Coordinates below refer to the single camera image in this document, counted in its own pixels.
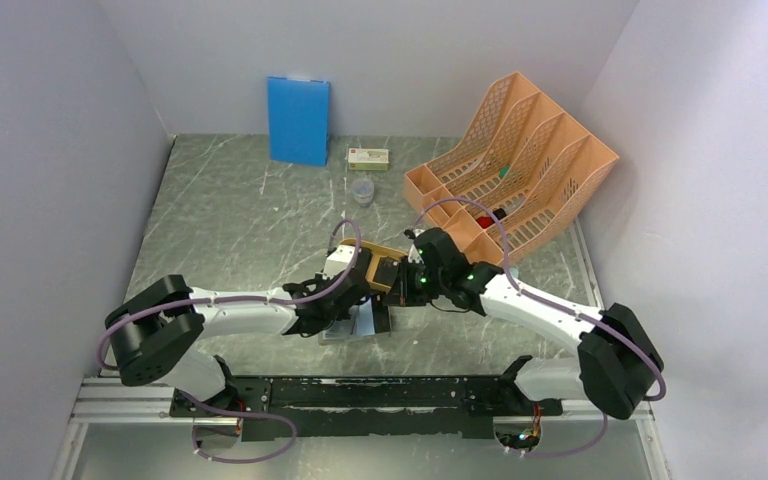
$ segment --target marble tabletop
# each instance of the marble tabletop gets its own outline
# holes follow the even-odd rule
[[[409,169],[445,153],[457,138],[334,137],[324,168],[269,160],[266,136],[180,135],[146,226],[128,298],[167,274],[213,290],[263,290],[310,278],[325,261],[328,235],[343,217],[364,240],[406,250],[402,231],[416,212],[402,197]],[[348,171],[349,147],[390,149],[387,172]],[[368,208],[347,185],[375,182]],[[353,236],[351,229],[346,235]],[[518,262],[520,279],[587,304],[592,285],[571,229]],[[501,373],[520,355],[565,355],[513,324],[431,307],[392,309],[393,331],[320,345],[314,338],[267,334],[199,341],[236,374],[455,375]]]

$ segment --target blue folder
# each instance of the blue folder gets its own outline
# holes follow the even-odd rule
[[[270,158],[325,166],[330,89],[328,82],[267,79]]]

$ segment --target gray wall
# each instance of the gray wall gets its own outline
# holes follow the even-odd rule
[[[95,2],[0,1],[0,479],[49,475],[167,153]]]
[[[675,478],[768,478],[768,2],[641,1],[581,116],[620,154],[584,226],[667,365]]]
[[[522,71],[584,100],[637,0],[101,0],[173,133],[266,133],[268,75],[332,82],[332,132],[461,136]]]

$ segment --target plastic desk organizer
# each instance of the plastic desk organizer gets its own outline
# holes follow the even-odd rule
[[[466,197],[502,224],[516,261],[568,227],[617,161],[617,154],[521,73],[490,86],[461,142],[405,174],[404,195],[418,212]],[[482,228],[484,212],[447,202],[425,219],[443,228],[471,262],[502,262],[501,235]]]

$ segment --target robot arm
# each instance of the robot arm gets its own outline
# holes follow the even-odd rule
[[[341,262],[348,265],[345,258],[351,256],[353,248],[343,246],[332,252],[323,274],[316,278],[266,292],[214,292],[191,288],[177,275],[165,277],[112,312],[106,326],[110,328],[125,314],[188,297],[259,300],[210,300],[165,311],[165,318],[149,316],[121,328],[110,341],[122,383],[143,385],[160,380],[198,400],[223,405],[235,395],[233,376],[221,358],[192,348],[197,338],[254,332],[315,335],[333,321],[348,318],[351,306],[374,293],[386,294],[389,304],[403,306],[426,305],[445,296],[460,308],[516,323],[564,347],[573,357],[518,360],[509,368],[515,372],[518,395],[528,401],[588,399],[608,415],[628,418],[654,382],[653,373],[634,354],[581,321],[583,315],[601,318],[663,368],[631,310],[614,305],[600,312],[521,282],[517,282],[518,291],[501,268],[468,262],[448,234],[438,228],[414,239],[421,261],[409,261],[404,254],[398,261],[392,257],[376,260],[366,251],[345,281],[328,295],[308,303],[292,302],[328,288]],[[385,272],[381,267],[385,264],[397,267]]]

